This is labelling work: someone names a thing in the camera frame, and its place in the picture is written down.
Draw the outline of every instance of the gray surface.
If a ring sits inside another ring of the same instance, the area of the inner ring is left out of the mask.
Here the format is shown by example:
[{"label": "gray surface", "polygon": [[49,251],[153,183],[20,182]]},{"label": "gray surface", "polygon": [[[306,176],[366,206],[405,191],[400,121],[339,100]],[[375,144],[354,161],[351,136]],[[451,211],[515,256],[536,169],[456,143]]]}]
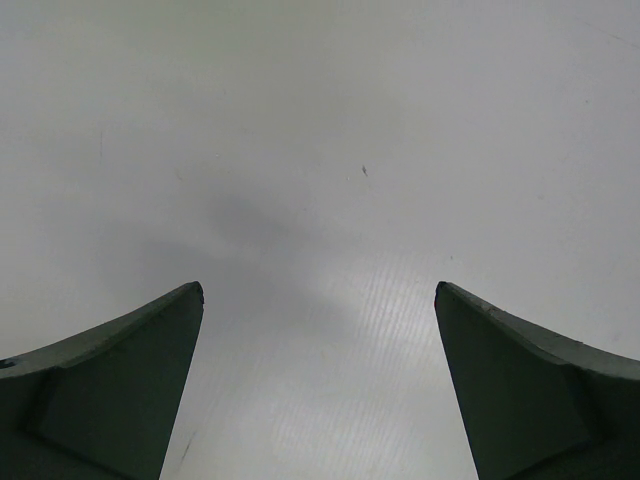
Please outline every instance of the gray surface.
[{"label": "gray surface", "polygon": [[475,478],[438,280],[640,358],[638,24],[634,1],[3,2],[0,357],[198,279],[165,479]]}]

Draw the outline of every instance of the white surface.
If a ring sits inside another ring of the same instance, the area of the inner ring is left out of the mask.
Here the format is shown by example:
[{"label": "white surface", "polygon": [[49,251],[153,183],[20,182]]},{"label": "white surface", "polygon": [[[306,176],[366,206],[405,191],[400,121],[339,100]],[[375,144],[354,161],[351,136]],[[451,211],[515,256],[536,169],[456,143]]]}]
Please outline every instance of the white surface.
[{"label": "white surface", "polygon": [[438,280],[640,358],[638,25],[633,0],[3,1],[0,357],[200,280],[164,479],[475,478]]}]

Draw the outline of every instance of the scratch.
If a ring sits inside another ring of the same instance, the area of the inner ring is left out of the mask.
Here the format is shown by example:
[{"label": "scratch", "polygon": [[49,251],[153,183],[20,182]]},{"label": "scratch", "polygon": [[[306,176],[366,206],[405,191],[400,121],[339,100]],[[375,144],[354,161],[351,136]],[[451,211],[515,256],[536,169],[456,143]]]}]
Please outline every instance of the scratch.
[{"label": "scratch", "polygon": [[611,38],[613,38],[615,40],[618,40],[619,42],[624,43],[625,45],[628,45],[631,48],[635,48],[636,50],[640,50],[640,45],[638,45],[637,43],[633,43],[633,42],[630,42],[629,40],[625,40],[624,38],[620,37],[619,35],[614,35],[611,32],[607,32],[606,30],[604,30],[604,29],[602,29],[600,27],[596,27],[594,24],[586,22],[586,21],[584,21],[584,20],[582,20],[580,18],[576,18],[576,20],[578,20],[580,23],[583,23],[587,27],[591,27],[594,30],[597,30],[598,32],[600,32],[602,34],[607,35],[608,37],[611,37]]},{"label": "scratch", "polygon": [[191,442],[193,442],[193,437],[196,436],[196,433],[198,433],[197,430],[193,432],[193,434],[191,434],[191,438],[189,439],[189,442],[187,442],[187,448],[184,449],[184,453],[182,454],[182,458],[180,459],[180,466],[182,466],[182,464],[184,463],[184,459],[187,458],[187,453],[189,453]]}]

